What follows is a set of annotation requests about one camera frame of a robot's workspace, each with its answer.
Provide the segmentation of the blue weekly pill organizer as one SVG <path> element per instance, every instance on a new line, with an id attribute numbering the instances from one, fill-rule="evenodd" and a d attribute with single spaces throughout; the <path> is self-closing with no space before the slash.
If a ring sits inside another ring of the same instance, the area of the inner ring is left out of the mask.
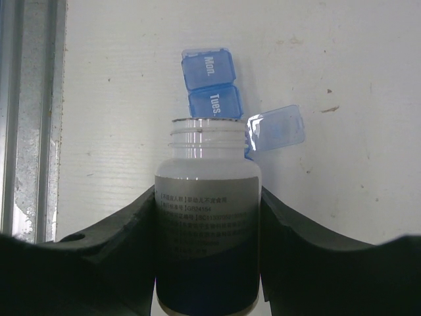
<path id="1" fill-rule="evenodd" d="M 193 118 L 245 119 L 241 94 L 234 85 L 234 60 L 229 49 L 185 49 L 182 72 Z M 289 105 L 246 119 L 245 157 L 305 141 L 299 108 Z"/>

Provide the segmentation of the white pill bottle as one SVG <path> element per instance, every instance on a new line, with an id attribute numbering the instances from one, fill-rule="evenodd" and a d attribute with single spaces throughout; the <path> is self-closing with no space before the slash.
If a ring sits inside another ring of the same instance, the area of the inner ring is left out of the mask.
<path id="1" fill-rule="evenodd" d="M 259 166 L 245 123 L 174 120 L 155 173 L 156 291 L 168 315 L 246 315 L 259 296 Z"/>

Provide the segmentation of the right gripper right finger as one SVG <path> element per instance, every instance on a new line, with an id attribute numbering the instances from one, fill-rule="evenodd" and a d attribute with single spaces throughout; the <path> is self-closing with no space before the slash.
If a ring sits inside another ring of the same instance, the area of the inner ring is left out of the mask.
<path id="1" fill-rule="evenodd" d="M 273 315 L 419 315 L 420 237 L 367 244 L 262 190 L 260 275 Z"/>

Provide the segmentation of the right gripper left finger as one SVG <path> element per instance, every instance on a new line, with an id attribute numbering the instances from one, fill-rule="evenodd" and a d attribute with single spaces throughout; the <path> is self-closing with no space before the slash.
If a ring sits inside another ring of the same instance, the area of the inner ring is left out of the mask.
<path id="1" fill-rule="evenodd" d="M 131 204 L 58 242 L 1 236 L 2 315 L 150 315 L 155 199 Z"/>

